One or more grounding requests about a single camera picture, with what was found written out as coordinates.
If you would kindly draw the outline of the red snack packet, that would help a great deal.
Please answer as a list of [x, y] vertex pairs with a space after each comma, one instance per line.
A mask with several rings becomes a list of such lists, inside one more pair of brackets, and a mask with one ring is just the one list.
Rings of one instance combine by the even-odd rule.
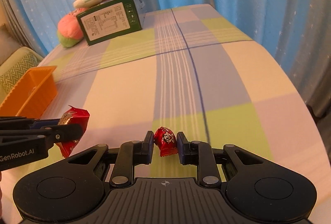
[[60, 118], [58, 125], [60, 133], [57, 134], [57, 146], [63, 157], [70, 156], [73, 149], [85, 133], [90, 114], [87, 110], [70, 106]]
[[160, 157], [178, 154], [177, 141], [174, 133], [166, 128], [159, 127], [154, 133], [154, 143], [160, 150]]

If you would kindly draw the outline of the orange plastic tray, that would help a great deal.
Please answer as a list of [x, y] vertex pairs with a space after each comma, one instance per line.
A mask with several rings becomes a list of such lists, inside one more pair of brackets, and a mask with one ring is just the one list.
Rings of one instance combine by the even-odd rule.
[[1, 104], [1, 116], [40, 118], [57, 95], [56, 66], [33, 67], [18, 80]]

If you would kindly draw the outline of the green patterned sofa cushion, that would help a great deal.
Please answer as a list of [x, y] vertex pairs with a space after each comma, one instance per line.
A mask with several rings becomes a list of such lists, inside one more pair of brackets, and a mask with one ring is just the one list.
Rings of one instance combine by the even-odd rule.
[[42, 60], [42, 56], [30, 48], [23, 46], [13, 52], [1, 64], [1, 102], [5, 100], [6, 96], [25, 72], [32, 67], [37, 67]]

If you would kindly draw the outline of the checkered tablecloth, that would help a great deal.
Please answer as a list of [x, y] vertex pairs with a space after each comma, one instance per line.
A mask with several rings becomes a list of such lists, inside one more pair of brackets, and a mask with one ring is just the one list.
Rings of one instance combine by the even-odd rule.
[[74, 153], [159, 127], [215, 148], [235, 144], [310, 179], [310, 219], [330, 223], [330, 163], [305, 102], [268, 51], [210, 5], [150, 12], [141, 31], [57, 47], [41, 66], [57, 67], [45, 118], [70, 106], [90, 113]]

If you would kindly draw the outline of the pink green plush toy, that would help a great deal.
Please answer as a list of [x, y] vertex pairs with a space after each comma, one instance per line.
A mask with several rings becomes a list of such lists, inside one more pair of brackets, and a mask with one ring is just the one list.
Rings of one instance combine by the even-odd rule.
[[57, 37], [64, 48], [71, 48], [83, 39], [83, 31], [77, 20], [77, 16], [87, 8], [77, 8], [63, 18], [57, 25]]

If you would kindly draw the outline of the green cardboard box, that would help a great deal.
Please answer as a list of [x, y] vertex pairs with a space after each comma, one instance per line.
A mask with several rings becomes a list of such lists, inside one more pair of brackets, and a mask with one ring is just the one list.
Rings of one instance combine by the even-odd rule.
[[106, 0], [77, 15], [88, 45], [143, 29], [144, 0]]

